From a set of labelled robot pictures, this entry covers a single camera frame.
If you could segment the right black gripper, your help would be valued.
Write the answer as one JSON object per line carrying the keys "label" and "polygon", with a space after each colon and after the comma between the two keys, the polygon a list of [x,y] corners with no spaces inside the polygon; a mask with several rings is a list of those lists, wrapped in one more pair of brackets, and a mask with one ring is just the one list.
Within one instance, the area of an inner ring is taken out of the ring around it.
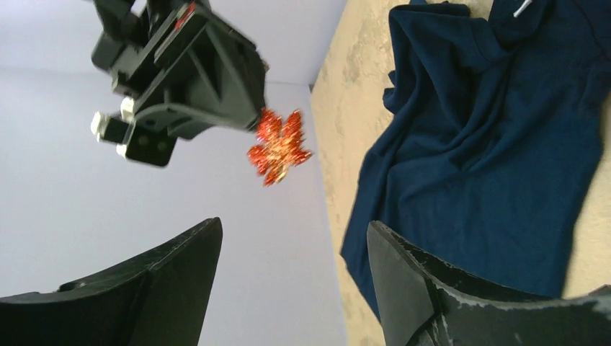
{"label": "right black gripper", "polygon": [[[140,14],[134,3],[93,2],[102,33],[91,54],[92,64],[112,77],[113,93],[140,94],[133,122],[187,140],[212,127],[252,132],[266,106],[266,66],[257,47],[202,2],[146,1]],[[145,89],[129,82],[131,64],[157,30],[156,74]]]}

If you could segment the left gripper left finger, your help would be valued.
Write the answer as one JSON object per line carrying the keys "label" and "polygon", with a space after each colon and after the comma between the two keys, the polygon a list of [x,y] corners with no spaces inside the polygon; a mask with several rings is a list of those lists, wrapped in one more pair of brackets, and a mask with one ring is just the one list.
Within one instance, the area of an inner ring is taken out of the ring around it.
{"label": "left gripper left finger", "polygon": [[209,218],[52,293],[1,299],[3,345],[196,345],[223,228]]}

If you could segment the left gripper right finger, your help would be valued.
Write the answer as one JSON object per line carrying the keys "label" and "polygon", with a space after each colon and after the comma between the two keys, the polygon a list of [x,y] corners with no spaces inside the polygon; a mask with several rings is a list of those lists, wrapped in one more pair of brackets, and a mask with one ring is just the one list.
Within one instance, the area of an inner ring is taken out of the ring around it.
{"label": "left gripper right finger", "polygon": [[610,287],[552,299],[484,280],[379,221],[367,245],[388,345],[608,345]]}

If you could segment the orange glitter leaf brooch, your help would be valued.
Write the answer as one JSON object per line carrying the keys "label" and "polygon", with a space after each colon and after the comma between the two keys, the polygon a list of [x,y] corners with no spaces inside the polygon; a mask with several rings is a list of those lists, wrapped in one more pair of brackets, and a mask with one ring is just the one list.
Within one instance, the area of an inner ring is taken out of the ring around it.
{"label": "orange glitter leaf brooch", "polygon": [[303,147],[304,132],[302,112],[295,110],[286,118],[275,111],[264,109],[257,126],[258,144],[252,146],[247,156],[269,187],[281,182],[292,167],[299,166],[312,157]]}

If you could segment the navy blue t-shirt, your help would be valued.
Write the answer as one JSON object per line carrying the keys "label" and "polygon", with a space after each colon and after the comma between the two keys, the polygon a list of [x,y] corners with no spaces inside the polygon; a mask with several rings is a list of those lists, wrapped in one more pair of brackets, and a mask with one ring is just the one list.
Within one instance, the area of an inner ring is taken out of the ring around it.
{"label": "navy blue t-shirt", "polygon": [[562,295],[576,219],[602,155],[608,1],[392,8],[393,115],[365,154],[341,255],[378,310],[367,227],[381,221],[471,274]]}

